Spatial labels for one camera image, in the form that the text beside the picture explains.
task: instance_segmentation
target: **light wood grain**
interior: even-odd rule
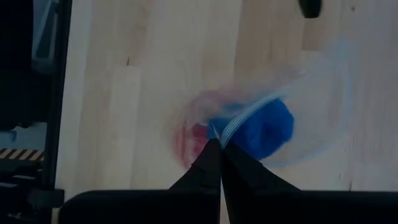
[[[188,99],[346,39],[347,132],[316,157],[272,171],[302,189],[397,190],[398,2],[324,7],[305,20],[291,0],[74,1],[57,187],[67,198],[166,189],[184,173],[170,127]]]

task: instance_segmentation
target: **ziploc bag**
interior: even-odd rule
[[[346,45],[305,52],[297,67],[268,69],[245,85],[203,91],[174,134],[186,168],[209,139],[235,143],[265,165],[284,165],[325,149],[344,131],[351,110]]]

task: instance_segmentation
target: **wooden surface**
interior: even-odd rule
[[[357,53],[347,132],[272,171],[301,189],[398,190],[398,1],[324,2],[305,20],[293,0],[74,1],[57,187],[67,198],[170,187],[184,173],[170,147],[182,102],[346,39]]]

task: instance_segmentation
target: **blue plush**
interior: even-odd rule
[[[230,119],[209,120],[208,139],[216,138],[214,131],[222,133]],[[278,150],[293,135],[294,118],[285,104],[276,99],[264,105],[248,118],[234,133],[230,141],[255,159],[263,159]]]

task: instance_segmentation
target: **clear plastic bag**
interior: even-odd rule
[[[301,66],[268,69],[244,85],[204,91],[185,107],[174,148],[185,167],[211,138],[234,142],[264,164],[326,148],[346,127],[351,75],[345,44],[303,54]]]

